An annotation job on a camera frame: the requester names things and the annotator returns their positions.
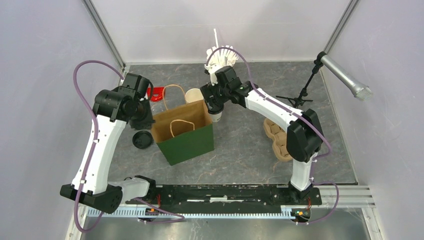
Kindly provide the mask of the black coffee cup lid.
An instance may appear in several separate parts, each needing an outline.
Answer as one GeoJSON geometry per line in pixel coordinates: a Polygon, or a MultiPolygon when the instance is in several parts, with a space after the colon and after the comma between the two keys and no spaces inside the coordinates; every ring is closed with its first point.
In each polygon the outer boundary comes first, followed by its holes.
{"type": "Polygon", "coordinates": [[[208,113],[211,115],[220,114],[224,110],[224,105],[216,105],[216,104],[207,103],[206,106],[208,109],[208,113]]]}

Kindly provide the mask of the white paper coffee cup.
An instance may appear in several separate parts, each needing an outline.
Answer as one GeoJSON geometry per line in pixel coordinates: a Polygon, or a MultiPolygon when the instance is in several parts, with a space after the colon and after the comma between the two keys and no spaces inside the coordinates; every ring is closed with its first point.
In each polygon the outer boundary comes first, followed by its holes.
{"type": "Polygon", "coordinates": [[[222,112],[210,113],[209,116],[213,123],[217,123],[221,120],[222,112]]]}

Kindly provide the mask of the green and brown paper bag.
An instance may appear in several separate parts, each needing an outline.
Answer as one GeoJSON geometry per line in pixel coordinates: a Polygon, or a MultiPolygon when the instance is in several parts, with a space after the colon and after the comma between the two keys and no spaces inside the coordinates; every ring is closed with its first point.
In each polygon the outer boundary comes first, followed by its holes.
{"type": "Polygon", "coordinates": [[[168,108],[153,116],[151,134],[174,166],[215,149],[213,122],[203,100],[168,108]]]}

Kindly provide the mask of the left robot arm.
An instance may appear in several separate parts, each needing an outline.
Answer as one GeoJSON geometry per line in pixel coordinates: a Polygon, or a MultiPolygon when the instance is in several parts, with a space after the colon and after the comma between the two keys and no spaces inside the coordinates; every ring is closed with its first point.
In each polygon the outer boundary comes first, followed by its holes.
{"type": "Polygon", "coordinates": [[[145,204],[153,203],[157,190],[143,177],[128,180],[109,181],[109,169],[117,142],[125,126],[150,129],[154,123],[148,95],[151,94],[152,82],[133,73],[126,75],[124,82],[112,90],[101,90],[94,99],[93,113],[98,128],[92,128],[90,141],[95,143],[85,182],[77,198],[84,167],[90,154],[88,143],[80,168],[71,183],[61,186],[59,194],[101,212],[111,214],[120,204],[139,197],[145,204]]]}

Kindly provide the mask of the stack of black lids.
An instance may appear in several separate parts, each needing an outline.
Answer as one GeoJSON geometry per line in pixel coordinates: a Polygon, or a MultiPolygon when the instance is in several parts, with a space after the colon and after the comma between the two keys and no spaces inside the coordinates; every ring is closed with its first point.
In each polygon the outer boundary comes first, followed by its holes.
{"type": "Polygon", "coordinates": [[[153,136],[149,131],[141,130],[136,132],[132,137],[133,145],[138,149],[146,149],[154,142],[153,136]]]}

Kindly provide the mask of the stack of paper cups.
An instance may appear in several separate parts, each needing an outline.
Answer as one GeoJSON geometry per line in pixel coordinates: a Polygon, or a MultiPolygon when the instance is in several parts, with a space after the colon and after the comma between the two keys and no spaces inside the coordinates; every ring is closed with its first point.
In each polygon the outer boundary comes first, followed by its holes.
{"type": "Polygon", "coordinates": [[[185,102],[187,104],[193,103],[193,102],[197,102],[197,101],[203,101],[204,97],[203,94],[201,92],[201,90],[199,88],[191,88],[189,89],[185,95],[185,102]]]}

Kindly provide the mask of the bundle of white straws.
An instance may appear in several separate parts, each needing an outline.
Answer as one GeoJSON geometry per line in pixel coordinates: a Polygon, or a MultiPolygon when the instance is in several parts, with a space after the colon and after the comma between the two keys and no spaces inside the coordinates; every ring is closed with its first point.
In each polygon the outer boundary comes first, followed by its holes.
{"type": "Polygon", "coordinates": [[[236,61],[239,59],[238,55],[230,49],[233,49],[230,45],[225,45],[223,49],[218,49],[221,45],[218,42],[217,30],[214,28],[214,40],[215,46],[206,50],[206,64],[205,73],[209,75],[212,70],[220,69],[225,66],[234,66],[236,61]]]}

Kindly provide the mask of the brown pulp cup carrier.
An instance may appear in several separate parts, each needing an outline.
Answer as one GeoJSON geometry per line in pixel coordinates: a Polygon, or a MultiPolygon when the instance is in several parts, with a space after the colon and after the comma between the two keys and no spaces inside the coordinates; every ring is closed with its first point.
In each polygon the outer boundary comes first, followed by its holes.
{"type": "Polygon", "coordinates": [[[263,129],[272,140],[272,150],[279,161],[288,162],[293,159],[287,150],[287,133],[268,118],[263,121],[263,129]]]}

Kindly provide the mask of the silver microphone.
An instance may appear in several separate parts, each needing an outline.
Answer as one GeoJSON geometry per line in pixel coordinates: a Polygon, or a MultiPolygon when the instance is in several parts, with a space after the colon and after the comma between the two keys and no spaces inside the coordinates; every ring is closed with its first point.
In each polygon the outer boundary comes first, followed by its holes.
{"type": "Polygon", "coordinates": [[[333,60],[326,52],[322,51],[317,55],[317,60],[329,69],[353,94],[361,101],[370,99],[373,92],[370,87],[361,83],[351,76],[341,65],[333,60]]]}

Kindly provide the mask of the red plastic bracket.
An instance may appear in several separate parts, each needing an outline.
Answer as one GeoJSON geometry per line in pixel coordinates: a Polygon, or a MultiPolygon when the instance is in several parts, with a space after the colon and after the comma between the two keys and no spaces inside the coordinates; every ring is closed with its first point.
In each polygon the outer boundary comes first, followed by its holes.
{"type": "Polygon", "coordinates": [[[147,96],[151,102],[159,102],[164,98],[164,86],[147,88],[147,96]]]}

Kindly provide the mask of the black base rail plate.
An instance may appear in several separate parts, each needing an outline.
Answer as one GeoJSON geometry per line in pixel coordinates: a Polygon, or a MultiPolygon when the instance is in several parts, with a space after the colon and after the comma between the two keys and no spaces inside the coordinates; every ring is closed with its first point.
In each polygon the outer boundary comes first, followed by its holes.
{"type": "Polygon", "coordinates": [[[282,206],[322,204],[317,187],[298,196],[287,184],[163,184],[142,200],[175,214],[276,214],[282,206]]]}

